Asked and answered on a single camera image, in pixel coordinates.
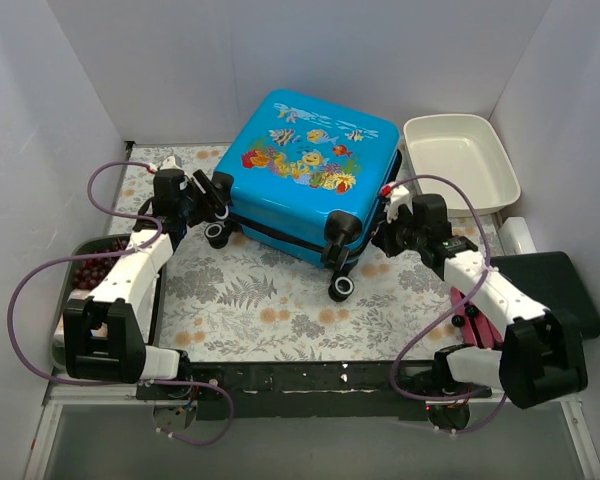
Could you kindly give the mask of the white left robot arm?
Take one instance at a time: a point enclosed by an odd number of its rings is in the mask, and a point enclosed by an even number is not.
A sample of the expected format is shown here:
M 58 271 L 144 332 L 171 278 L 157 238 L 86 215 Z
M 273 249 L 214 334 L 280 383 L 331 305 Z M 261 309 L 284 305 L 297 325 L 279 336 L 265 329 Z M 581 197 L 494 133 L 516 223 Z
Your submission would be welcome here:
M 84 299 L 71 299 L 62 313 L 65 368 L 72 378 L 118 383 L 158 380 L 173 400 L 193 386 L 180 367 L 181 354 L 147 343 L 142 310 L 153 299 L 160 270 L 190 227 L 223 220 L 228 207 L 201 170 L 187 175 L 179 167 L 153 177 L 151 214 L 135 221 L 129 243 L 109 274 Z

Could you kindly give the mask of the blue fish-print suitcase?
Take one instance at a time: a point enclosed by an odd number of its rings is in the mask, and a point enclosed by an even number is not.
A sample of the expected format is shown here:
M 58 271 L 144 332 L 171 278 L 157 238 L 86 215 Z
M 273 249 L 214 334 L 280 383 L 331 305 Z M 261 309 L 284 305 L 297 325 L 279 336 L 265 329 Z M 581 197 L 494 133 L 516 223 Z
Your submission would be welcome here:
M 212 175 L 224 205 L 209 244 L 231 232 L 332 273 L 329 296 L 346 300 L 349 273 L 377 231 L 381 188 L 401 166 L 391 122 L 290 90 L 269 93 Z

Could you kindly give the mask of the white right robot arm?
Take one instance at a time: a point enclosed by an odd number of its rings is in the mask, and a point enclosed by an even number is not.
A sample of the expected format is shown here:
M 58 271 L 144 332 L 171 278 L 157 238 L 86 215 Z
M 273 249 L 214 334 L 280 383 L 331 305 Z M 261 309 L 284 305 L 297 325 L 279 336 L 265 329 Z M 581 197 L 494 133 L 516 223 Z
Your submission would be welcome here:
M 574 315 L 524 294 L 492 266 L 484 250 L 454 235 L 441 196 L 410 196 L 402 187 L 385 188 L 383 195 L 386 220 L 375 237 L 380 248 L 389 256 L 417 252 L 459 293 L 451 312 L 471 304 L 500 337 L 492 347 L 461 344 L 438 351 L 432 383 L 440 395 L 455 397 L 474 384 L 499 389 L 527 409 L 587 387 L 583 338 Z

